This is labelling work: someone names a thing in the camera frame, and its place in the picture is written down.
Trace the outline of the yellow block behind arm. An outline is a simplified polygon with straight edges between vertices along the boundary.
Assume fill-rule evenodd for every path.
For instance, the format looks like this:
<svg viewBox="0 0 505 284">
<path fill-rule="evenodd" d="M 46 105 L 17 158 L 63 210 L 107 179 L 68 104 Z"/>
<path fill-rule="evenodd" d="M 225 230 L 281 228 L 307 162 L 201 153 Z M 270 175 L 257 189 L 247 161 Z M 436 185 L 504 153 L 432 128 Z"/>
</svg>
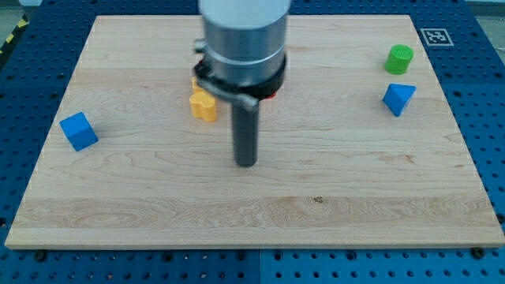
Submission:
<svg viewBox="0 0 505 284">
<path fill-rule="evenodd" d="M 204 89 L 197 83 L 196 77 L 192 77 L 193 92 L 204 92 Z"/>
</svg>

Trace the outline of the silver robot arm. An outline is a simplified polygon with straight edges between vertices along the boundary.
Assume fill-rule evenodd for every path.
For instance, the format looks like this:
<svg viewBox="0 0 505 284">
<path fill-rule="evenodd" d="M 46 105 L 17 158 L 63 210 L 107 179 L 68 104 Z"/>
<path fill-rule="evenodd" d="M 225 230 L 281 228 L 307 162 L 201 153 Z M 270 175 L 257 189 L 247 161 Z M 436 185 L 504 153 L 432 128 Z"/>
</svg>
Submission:
<svg viewBox="0 0 505 284">
<path fill-rule="evenodd" d="M 204 37 L 197 83 L 218 99 L 253 112 L 282 84 L 290 0 L 199 0 Z"/>
</svg>

